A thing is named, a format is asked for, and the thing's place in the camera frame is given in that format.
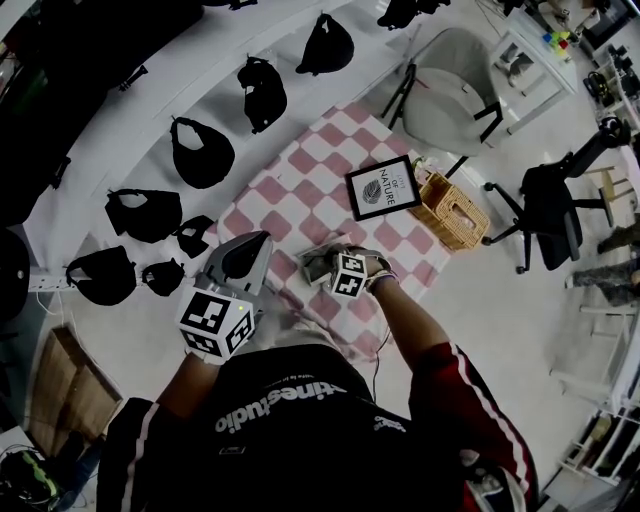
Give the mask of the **person's black red jersey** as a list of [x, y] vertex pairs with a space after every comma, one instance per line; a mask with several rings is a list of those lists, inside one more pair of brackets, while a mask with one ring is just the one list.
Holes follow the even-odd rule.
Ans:
[[127, 401], [97, 512], [534, 511], [531, 453], [455, 345], [421, 356], [408, 404], [408, 417], [376, 405], [324, 345], [237, 356], [188, 419]]

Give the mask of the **white power strip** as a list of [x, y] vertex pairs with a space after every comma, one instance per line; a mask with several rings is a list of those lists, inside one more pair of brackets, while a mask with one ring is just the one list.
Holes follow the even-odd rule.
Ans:
[[71, 289], [64, 275], [34, 274], [29, 278], [29, 293], [56, 293]]

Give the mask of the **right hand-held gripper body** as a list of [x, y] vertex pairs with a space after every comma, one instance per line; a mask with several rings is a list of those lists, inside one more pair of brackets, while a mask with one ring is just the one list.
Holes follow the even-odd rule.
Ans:
[[330, 293], [342, 298], [358, 298], [368, 278], [365, 257], [338, 248], [332, 248], [329, 256], [332, 264]]

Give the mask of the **person's right hand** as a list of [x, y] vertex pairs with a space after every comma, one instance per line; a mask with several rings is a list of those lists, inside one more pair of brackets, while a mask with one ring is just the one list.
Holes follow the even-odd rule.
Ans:
[[374, 293], [374, 289], [380, 280], [386, 278], [397, 279], [396, 273], [384, 257], [377, 254], [366, 254], [364, 258], [367, 271], [365, 287], [370, 294]]

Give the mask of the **wooden chair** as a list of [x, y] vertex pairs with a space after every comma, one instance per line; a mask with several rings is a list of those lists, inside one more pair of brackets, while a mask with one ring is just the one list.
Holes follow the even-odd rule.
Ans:
[[595, 199], [587, 199], [585, 208], [602, 210], [605, 213], [607, 222], [610, 227], [614, 226], [614, 214], [612, 204], [629, 194], [634, 194], [635, 189], [631, 186], [631, 182], [627, 178], [614, 181], [610, 172], [614, 170], [613, 166], [589, 170], [587, 175], [598, 175], [601, 181], [601, 187], [598, 189], [599, 197]]

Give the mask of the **brown cardboard box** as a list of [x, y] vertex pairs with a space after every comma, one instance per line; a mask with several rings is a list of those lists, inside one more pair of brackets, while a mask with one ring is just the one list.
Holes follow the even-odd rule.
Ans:
[[49, 332], [31, 394], [28, 432], [46, 456], [59, 453], [69, 434], [87, 444], [102, 435], [122, 396], [68, 327]]

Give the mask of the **black office chair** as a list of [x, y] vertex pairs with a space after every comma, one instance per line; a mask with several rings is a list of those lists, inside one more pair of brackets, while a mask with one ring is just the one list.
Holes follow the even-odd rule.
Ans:
[[519, 275], [530, 270], [533, 238], [538, 241], [543, 262], [549, 271], [559, 268], [567, 260], [579, 260], [583, 236], [577, 210], [602, 210], [608, 222], [613, 221], [613, 214], [604, 191], [600, 191], [596, 199], [575, 199], [566, 181], [585, 174], [606, 150], [625, 146], [630, 141], [631, 128], [627, 121], [616, 116], [604, 118], [599, 130], [577, 152], [569, 152], [558, 162], [526, 171], [519, 189], [524, 200], [522, 204], [499, 184], [486, 182], [483, 189], [498, 192], [515, 218], [509, 229], [493, 238], [485, 236], [481, 243], [492, 246], [520, 232], [523, 235], [524, 264], [516, 268]]

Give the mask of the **white metal shelf rack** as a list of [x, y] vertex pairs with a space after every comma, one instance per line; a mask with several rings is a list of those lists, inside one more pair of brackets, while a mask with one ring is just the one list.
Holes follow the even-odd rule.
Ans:
[[[108, 99], [70, 150], [63, 182], [43, 193], [23, 228], [34, 274], [65, 276], [78, 256], [123, 246], [139, 267], [174, 258], [171, 242], [146, 244], [114, 231], [107, 195], [122, 188], [171, 190], [183, 215], [217, 218], [235, 195], [325, 111], [362, 97], [394, 71], [404, 51], [379, 25], [389, 0], [258, 0], [239, 10], [209, 7], [203, 18], [151, 57], [147, 74]], [[353, 60], [320, 75], [297, 72], [317, 18], [351, 35]], [[237, 74], [251, 57], [268, 60], [287, 96], [284, 114], [254, 133]], [[185, 184], [172, 159], [170, 125], [187, 117], [225, 135], [235, 151], [227, 177], [206, 190]]]

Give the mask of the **wicker tissue box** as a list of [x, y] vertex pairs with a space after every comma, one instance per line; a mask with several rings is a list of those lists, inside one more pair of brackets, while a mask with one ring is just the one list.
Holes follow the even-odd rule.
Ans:
[[471, 250], [486, 235], [490, 220], [471, 199], [440, 173], [430, 173], [419, 189], [413, 216], [451, 251]]

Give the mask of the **person's right forearm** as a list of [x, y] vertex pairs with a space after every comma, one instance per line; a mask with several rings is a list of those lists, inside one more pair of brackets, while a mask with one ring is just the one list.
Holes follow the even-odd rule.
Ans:
[[408, 367], [415, 371], [424, 354], [449, 336], [440, 324], [392, 279], [382, 279], [373, 293]]

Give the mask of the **white square table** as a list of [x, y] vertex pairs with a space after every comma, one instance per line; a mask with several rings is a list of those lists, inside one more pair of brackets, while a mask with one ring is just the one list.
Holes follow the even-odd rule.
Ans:
[[524, 53], [533, 62], [533, 66], [540, 70], [540, 74], [522, 92], [523, 95], [530, 95], [545, 82], [555, 86], [551, 96], [506, 128], [509, 135], [514, 135], [570, 95], [576, 94], [578, 77], [573, 59], [570, 56], [558, 55], [544, 40], [543, 36], [546, 32], [543, 28], [524, 10], [512, 11], [505, 22], [506, 31], [495, 46], [490, 62], [492, 64], [499, 62], [502, 55], [514, 47], [515, 56]]

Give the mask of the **person's left forearm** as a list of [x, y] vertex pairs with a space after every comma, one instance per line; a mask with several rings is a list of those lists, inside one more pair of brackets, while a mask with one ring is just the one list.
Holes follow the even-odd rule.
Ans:
[[156, 402], [175, 416], [188, 419], [211, 393], [219, 372], [219, 366], [189, 353]]

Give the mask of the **pink checkered tablecloth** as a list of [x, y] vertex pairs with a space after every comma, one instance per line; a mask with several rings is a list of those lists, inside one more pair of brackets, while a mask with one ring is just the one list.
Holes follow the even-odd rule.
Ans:
[[298, 257], [344, 235], [356, 245], [380, 251], [402, 288], [420, 300], [450, 251], [408, 211], [355, 221], [344, 180], [350, 171], [402, 155], [418, 156], [359, 104], [333, 107], [258, 173], [210, 230], [211, 240], [220, 243], [268, 231], [274, 248], [266, 287], [327, 330], [353, 362], [373, 360], [385, 339], [387, 324], [380, 308], [368, 293], [340, 298], [324, 286], [309, 285]]

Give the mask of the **white wristband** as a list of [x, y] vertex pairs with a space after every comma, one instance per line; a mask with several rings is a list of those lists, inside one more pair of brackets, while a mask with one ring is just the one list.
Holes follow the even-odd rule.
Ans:
[[225, 363], [225, 359], [223, 357], [216, 356], [208, 352], [200, 351], [197, 349], [192, 349], [190, 347], [187, 347], [185, 349], [185, 353], [189, 356], [193, 356], [200, 359], [204, 364], [208, 364], [212, 366], [222, 366]]

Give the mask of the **black picture frame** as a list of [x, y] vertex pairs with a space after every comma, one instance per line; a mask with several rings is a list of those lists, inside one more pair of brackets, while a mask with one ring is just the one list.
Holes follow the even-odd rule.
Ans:
[[422, 204], [408, 155], [383, 161], [345, 176], [355, 221], [365, 221]]

